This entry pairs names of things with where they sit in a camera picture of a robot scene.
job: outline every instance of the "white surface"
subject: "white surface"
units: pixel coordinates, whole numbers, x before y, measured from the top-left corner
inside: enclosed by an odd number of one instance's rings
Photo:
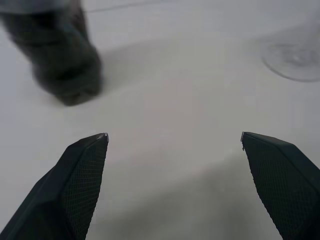
[[[72,108],[37,88],[1,33],[1,228],[66,146],[108,132],[88,240],[280,240],[240,137],[283,139],[320,166],[320,83],[277,77],[255,51],[317,5],[302,4],[175,0],[89,12],[107,89]]]

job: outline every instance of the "glass base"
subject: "glass base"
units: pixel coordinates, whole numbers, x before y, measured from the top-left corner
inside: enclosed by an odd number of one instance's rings
[[[320,81],[320,56],[295,44],[276,44],[263,49],[263,63],[283,78],[298,82]]]

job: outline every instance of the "clear glass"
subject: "clear glass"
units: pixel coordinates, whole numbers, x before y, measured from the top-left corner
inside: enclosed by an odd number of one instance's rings
[[[281,77],[298,82],[320,81],[320,11],[304,28],[304,36],[296,36],[301,39],[298,42],[287,40],[265,46],[262,61]]]

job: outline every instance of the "dark bottle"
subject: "dark bottle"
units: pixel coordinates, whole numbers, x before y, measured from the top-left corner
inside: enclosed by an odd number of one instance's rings
[[[43,12],[0,16],[44,90],[66,105],[82,103],[100,92],[101,62],[89,41],[78,0]]]

